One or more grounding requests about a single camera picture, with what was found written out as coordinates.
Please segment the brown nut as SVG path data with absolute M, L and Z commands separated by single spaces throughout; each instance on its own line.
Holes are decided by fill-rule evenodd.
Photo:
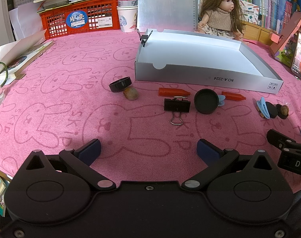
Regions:
M 137 100 L 139 97 L 139 93 L 137 92 L 137 90 L 131 86 L 127 87 L 123 91 L 123 95 L 125 96 L 126 99 L 128 99 L 130 101 Z
M 289 107 L 287 105 L 281 105 L 277 104 L 276 105 L 277 111 L 278 111 L 278 116 L 281 119 L 286 119 L 289 115 Z

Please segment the black disc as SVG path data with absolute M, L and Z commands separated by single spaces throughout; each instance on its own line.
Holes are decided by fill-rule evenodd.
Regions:
M 269 113 L 270 118 L 275 119 L 278 116 L 278 110 L 276 106 L 274 106 L 270 102 L 266 102 L 267 111 Z

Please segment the blue hair clip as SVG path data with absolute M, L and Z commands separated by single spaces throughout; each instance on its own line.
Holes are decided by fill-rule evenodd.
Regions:
M 225 96 L 218 95 L 218 106 L 223 106 L 225 104 Z
M 261 97 L 261 99 L 257 101 L 257 110 L 259 111 L 260 116 L 262 118 L 265 118 L 265 119 L 270 118 L 264 97 Z

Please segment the black round lid cup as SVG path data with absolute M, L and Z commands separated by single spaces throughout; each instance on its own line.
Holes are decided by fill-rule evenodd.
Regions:
M 194 105 L 201 114 L 211 114 L 217 109 L 219 97 L 211 89 L 201 89 L 194 96 Z

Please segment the red crayon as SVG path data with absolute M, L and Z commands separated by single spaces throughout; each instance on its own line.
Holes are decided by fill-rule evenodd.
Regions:
M 223 91 L 222 95 L 225 96 L 225 99 L 231 100 L 231 101 L 243 101 L 246 100 L 246 97 L 239 93 L 233 93 L 233 92 L 227 92 Z
M 183 89 L 159 88 L 158 95 L 162 97 L 175 97 L 175 96 L 188 97 L 191 95 L 191 93 Z

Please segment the black binder clip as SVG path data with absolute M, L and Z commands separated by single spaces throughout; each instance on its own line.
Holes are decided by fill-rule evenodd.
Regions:
M 174 98 L 164 99 L 164 110 L 172 113 L 172 118 L 170 123 L 174 126 L 183 125 L 183 120 L 181 118 L 182 113 L 189 113 L 191 101 L 187 100 L 187 97 L 175 96 Z M 175 112 L 178 112 L 178 121 L 175 121 Z

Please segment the black ring cap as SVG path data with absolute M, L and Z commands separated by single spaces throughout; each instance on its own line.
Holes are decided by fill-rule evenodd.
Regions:
M 131 78 L 127 76 L 110 83 L 108 86 L 112 92 L 121 92 L 128 88 L 131 84 Z

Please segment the pink bunny towel mat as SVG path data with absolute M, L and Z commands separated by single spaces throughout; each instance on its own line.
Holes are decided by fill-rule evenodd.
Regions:
M 249 42 L 283 79 L 277 95 L 239 90 L 246 100 L 226 101 L 214 113 L 203 115 L 191 107 L 183 125 L 170 123 L 158 89 L 164 83 L 133 82 L 135 101 L 113 93 L 108 85 L 134 76 L 139 46 L 136 33 L 104 31 L 70 35 L 31 63 L 24 78 L 6 89 L 0 105 L 0 170 L 15 175 L 34 149 L 48 155 L 101 141 L 101 155 L 92 167 L 116 183 L 122 180 L 178 180 L 183 182 L 205 168 L 197 156 L 199 139 L 242 154 L 266 150 L 274 161 L 280 151 L 266 133 L 273 128 L 301 143 L 301 81 L 268 48 Z M 265 119 L 257 101 L 287 105 L 286 119 Z

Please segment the grey cardboard box tray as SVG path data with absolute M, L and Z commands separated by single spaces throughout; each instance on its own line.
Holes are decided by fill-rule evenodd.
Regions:
M 148 29 L 135 59 L 138 81 L 217 86 L 277 94 L 282 78 L 243 42 L 197 32 Z

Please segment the wooden drawer shelf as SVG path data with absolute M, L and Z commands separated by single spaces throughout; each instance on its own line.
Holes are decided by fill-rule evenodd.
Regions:
M 243 21 L 243 26 L 244 39 L 258 41 L 265 45 L 272 44 L 273 41 L 270 38 L 271 30 L 246 21 Z

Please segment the binder clip on box edge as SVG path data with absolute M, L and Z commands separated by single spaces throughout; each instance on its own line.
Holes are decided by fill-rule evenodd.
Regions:
M 149 39 L 149 37 L 151 36 L 151 34 L 153 33 L 153 31 L 151 31 L 149 34 L 141 34 L 139 29 L 137 29 L 137 33 L 139 35 L 139 40 L 140 43 L 143 47 L 145 47 L 147 40 Z

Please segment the brown haired baby doll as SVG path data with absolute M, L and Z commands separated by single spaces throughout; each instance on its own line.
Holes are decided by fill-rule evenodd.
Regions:
M 204 0 L 197 31 L 242 41 L 244 27 L 239 0 Z

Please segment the red plastic crate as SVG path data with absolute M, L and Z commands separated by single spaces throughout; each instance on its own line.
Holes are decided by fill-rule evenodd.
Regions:
M 118 0 L 85 0 L 40 13 L 45 38 L 120 29 Z

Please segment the white paper cup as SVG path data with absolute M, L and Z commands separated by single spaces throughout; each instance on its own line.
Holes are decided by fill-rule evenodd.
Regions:
M 125 32 L 133 32 L 137 28 L 138 4 L 136 0 L 118 1 L 117 6 L 120 29 Z

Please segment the translucent clipboard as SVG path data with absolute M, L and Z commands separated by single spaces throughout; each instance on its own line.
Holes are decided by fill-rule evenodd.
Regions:
M 138 0 L 137 29 L 194 31 L 197 0 Z

